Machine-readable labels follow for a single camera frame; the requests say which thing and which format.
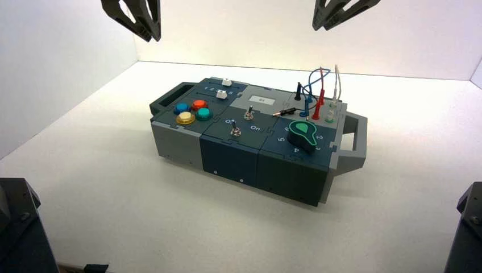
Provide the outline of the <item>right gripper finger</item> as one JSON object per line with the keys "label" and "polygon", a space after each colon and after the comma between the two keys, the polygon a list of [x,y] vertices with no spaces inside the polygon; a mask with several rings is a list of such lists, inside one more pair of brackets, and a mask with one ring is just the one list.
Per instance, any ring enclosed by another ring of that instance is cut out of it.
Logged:
{"label": "right gripper finger", "polygon": [[320,28],[324,27],[324,25],[332,17],[334,10],[335,1],[316,0],[312,20],[313,29],[318,31]]}
{"label": "right gripper finger", "polygon": [[322,27],[328,31],[341,23],[376,6],[380,0],[359,0],[346,8],[350,1],[322,1]]}

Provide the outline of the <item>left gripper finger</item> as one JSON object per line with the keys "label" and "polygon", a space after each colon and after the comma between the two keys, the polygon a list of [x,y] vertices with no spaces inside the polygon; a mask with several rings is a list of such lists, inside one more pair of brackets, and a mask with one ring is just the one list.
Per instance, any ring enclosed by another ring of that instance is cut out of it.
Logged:
{"label": "left gripper finger", "polygon": [[151,13],[150,30],[151,36],[158,42],[161,39],[161,7],[160,0],[148,0]]}
{"label": "left gripper finger", "polygon": [[104,12],[112,20],[116,21],[126,29],[130,30],[133,34],[141,37],[145,41],[149,42],[152,36],[148,33],[147,29],[142,26],[141,23],[132,21],[121,8],[121,1],[119,0],[101,0],[102,8]]}

